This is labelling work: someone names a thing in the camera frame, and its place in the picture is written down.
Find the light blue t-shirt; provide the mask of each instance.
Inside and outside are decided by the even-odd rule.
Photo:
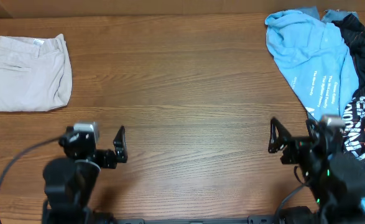
[[[316,120],[342,115],[359,82],[340,29],[296,10],[271,14],[265,24],[267,48],[305,109]]]

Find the folded white pants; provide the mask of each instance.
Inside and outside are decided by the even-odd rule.
[[[72,67],[63,34],[54,39],[0,36],[0,111],[66,106]]]

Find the wooden tabletop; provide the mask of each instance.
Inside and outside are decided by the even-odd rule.
[[[66,108],[0,113],[0,173],[12,157],[99,122],[98,148],[126,126],[129,160],[102,170],[90,207],[116,218],[216,218],[274,213],[298,182],[268,154],[269,121],[305,135],[305,111],[265,39],[267,14],[0,20],[0,35],[64,34],[73,70]],[[359,13],[365,24],[365,12]],[[42,170],[56,143],[23,157],[0,193],[3,223],[40,223]],[[308,189],[287,206],[316,209]]]

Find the waistband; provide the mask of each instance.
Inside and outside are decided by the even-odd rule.
[[[61,40],[53,39],[37,39],[31,37],[5,37],[0,36],[0,47],[3,49],[27,53],[38,58],[39,55],[46,54],[53,50],[63,52]]]

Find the clothing tag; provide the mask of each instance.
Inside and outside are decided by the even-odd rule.
[[[42,45],[43,43],[44,43],[44,40],[34,39],[34,41],[33,41],[33,44],[38,45],[38,46]]]

